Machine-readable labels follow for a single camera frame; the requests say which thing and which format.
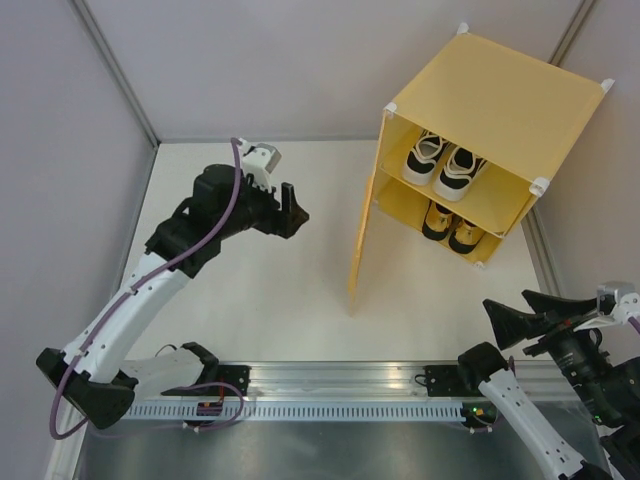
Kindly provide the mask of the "yellow cabinet door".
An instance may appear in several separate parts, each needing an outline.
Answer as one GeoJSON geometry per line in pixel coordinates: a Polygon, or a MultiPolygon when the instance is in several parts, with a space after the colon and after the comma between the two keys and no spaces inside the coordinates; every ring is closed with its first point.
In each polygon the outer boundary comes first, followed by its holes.
{"type": "Polygon", "coordinates": [[[347,286],[347,292],[349,296],[349,314],[352,315],[356,309],[357,298],[357,285],[359,278],[359,269],[361,264],[361,258],[363,253],[364,239],[366,235],[366,229],[369,220],[369,210],[372,201],[373,185],[375,180],[375,174],[372,173],[369,178],[365,189],[365,196],[362,205],[359,228],[356,236],[356,242],[354,247],[354,253],[351,260],[351,268],[347,286]]]}

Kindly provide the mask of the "gold loafer shoe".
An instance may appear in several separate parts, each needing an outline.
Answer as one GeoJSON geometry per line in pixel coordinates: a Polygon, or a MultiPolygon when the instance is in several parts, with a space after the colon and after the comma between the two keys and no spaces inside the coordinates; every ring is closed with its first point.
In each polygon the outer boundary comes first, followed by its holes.
{"type": "Polygon", "coordinates": [[[450,232],[455,214],[431,200],[422,223],[422,234],[434,241],[444,240],[450,232]]]}
{"type": "Polygon", "coordinates": [[[451,232],[448,245],[456,253],[471,253],[480,243],[485,231],[466,219],[460,218],[451,232]]]}

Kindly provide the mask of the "white black sneaker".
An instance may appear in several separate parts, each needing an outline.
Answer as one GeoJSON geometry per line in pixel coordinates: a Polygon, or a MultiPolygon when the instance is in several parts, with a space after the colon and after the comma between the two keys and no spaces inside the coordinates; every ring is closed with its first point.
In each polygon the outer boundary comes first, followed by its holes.
{"type": "Polygon", "coordinates": [[[429,130],[423,130],[403,165],[402,178],[413,185],[427,185],[450,142],[429,130]]]}
{"type": "Polygon", "coordinates": [[[433,190],[450,202],[458,202],[467,194],[487,165],[488,162],[483,157],[456,146],[434,181],[433,190]]]}

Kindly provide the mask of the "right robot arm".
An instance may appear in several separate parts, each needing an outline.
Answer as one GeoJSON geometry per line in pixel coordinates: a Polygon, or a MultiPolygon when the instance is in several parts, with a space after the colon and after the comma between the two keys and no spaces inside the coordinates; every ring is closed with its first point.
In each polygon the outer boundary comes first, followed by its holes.
{"type": "Polygon", "coordinates": [[[528,340],[525,354],[548,354],[598,426],[612,429],[600,440],[615,470],[639,476],[639,360],[612,365],[592,339],[594,330],[639,325],[639,294],[629,282],[606,282],[592,299],[572,300],[525,290],[528,313],[497,301],[483,302],[496,342],[480,343],[458,358],[456,381],[481,393],[506,419],[548,479],[607,479],[552,426],[519,384],[502,352],[528,340]]]}

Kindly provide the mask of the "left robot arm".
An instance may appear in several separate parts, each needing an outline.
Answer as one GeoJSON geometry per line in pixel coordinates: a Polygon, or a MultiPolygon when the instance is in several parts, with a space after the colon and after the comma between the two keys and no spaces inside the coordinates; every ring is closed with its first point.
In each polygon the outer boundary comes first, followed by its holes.
{"type": "Polygon", "coordinates": [[[62,349],[46,348],[36,365],[85,421],[104,430],[135,401],[158,395],[206,396],[219,391],[219,359],[196,342],[165,357],[126,356],[160,310],[246,230],[288,239],[309,219],[292,184],[261,189],[253,174],[231,165],[206,167],[171,216],[145,244],[129,279],[99,316],[62,349]]]}

